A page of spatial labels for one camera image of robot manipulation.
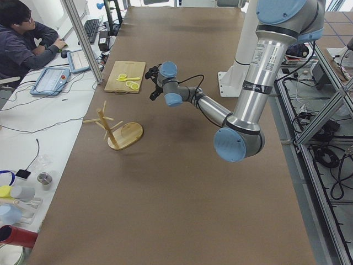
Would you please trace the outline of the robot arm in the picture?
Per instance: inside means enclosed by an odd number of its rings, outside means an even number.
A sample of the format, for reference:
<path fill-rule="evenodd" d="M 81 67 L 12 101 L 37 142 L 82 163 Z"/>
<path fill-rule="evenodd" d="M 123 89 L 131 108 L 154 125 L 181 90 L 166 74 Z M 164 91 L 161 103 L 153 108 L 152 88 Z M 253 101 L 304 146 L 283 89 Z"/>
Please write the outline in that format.
<path fill-rule="evenodd" d="M 258 124 L 287 48 L 316 41 L 324 29 L 325 1 L 258 1 L 256 36 L 247 74 L 233 112 L 205 95 L 200 87 L 182 86 L 177 66 L 171 61 L 154 66 L 145 74 L 170 107 L 189 102 L 219 129 L 213 144 L 217 154 L 228 162 L 238 162 L 259 153 L 265 136 Z"/>

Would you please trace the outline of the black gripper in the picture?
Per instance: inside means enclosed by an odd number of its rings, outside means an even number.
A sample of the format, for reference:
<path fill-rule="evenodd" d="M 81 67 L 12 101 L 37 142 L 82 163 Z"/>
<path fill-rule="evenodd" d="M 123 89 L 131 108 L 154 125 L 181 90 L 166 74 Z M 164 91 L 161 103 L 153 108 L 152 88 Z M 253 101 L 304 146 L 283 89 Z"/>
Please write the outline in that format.
<path fill-rule="evenodd" d="M 163 93 L 164 78 L 156 78 L 156 90 L 153 91 L 149 98 L 150 100 L 156 100 L 161 93 Z"/>

